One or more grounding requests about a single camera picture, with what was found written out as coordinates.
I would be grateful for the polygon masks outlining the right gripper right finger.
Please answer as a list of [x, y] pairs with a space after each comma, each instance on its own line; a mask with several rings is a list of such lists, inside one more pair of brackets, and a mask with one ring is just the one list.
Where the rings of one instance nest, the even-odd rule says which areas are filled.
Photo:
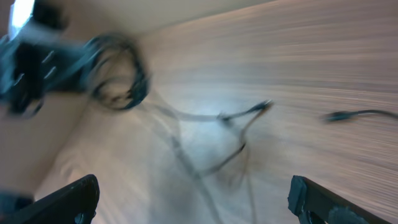
[[316, 182], [299, 175], [292, 177], [288, 209], [300, 224], [389, 224]]

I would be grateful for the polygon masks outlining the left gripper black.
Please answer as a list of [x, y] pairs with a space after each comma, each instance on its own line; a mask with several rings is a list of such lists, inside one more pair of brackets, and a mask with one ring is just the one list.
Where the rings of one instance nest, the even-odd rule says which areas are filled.
[[46, 94], [61, 92], [51, 61], [61, 45], [1, 37], [1, 105], [8, 115], [35, 115]]

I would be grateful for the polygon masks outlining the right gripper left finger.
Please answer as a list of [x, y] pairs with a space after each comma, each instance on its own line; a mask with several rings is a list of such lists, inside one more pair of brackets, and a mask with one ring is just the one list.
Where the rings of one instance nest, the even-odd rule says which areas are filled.
[[86, 175], [36, 200], [32, 194], [2, 191], [2, 224], [90, 224], [96, 216], [100, 187]]

